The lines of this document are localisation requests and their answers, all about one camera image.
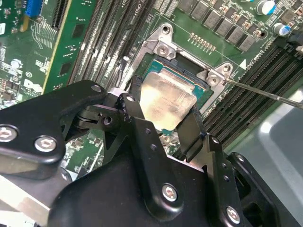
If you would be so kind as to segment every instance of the white triangle marking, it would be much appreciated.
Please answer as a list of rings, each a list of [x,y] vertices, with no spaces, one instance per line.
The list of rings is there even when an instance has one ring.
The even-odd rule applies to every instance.
[[[246,70],[246,59],[242,61],[242,63],[239,65],[242,69]]]

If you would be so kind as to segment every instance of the blue connector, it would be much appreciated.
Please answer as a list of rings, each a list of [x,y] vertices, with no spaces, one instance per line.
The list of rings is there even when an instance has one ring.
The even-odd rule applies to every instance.
[[[27,1],[27,10],[25,15],[29,17],[36,17],[40,14],[42,7],[42,0],[28,0]]]

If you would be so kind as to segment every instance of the gray metal panel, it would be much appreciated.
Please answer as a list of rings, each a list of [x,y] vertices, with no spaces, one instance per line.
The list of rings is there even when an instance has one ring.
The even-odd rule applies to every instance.
[[[303,87],[291,99],[303,103]],[[303,110],[280,105],[230,152],[250,161],[303,226]]]

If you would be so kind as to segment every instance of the silver screw head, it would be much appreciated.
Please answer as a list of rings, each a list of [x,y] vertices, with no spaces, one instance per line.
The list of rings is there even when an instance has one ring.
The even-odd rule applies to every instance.
[[[238,160],[240,160],[241,162],[244,162],[244,158],[241,155],[237,155]]]
[[[220,83],[220,80],[217,78],[216,75],[210,75],[206,79],[207,83],[211,87],[215,87]]]
[[[165,57],[169,53],[169,49],[167,46],[162,45],[162,46],[158,47],[157,52],[158,52],[158,55]]]
[[[168,184],[162,187],[162,194],[170,202],[176,201],[178,197],[176,190]]]
[[[232,208],[232,207],[227,207],[226,208],[226,213],[227,216],[229,217],[229,219],[235,223],[235,224],[239,224],[240,223],[240,216],[238,214],[238,212]]]
[[[55,140],[49,136],[42,136],[35,141],[35,148],[41,152],[51,152],[56,146]]]
[[[17,131],[9,126],[0,126],[0,142],[11,142],[17,137]]]

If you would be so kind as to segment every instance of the motherboard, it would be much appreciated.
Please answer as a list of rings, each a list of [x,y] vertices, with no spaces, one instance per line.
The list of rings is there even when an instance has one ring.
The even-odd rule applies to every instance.
[[[226,78],[287,97],[302,85],[300,0],[0,0],[0,109],[89,79],[142,85],[140,104],[167,154],[194,106],[225,149],[277,107]],[[102,165],[102,133],[72,140],[62,167]]]

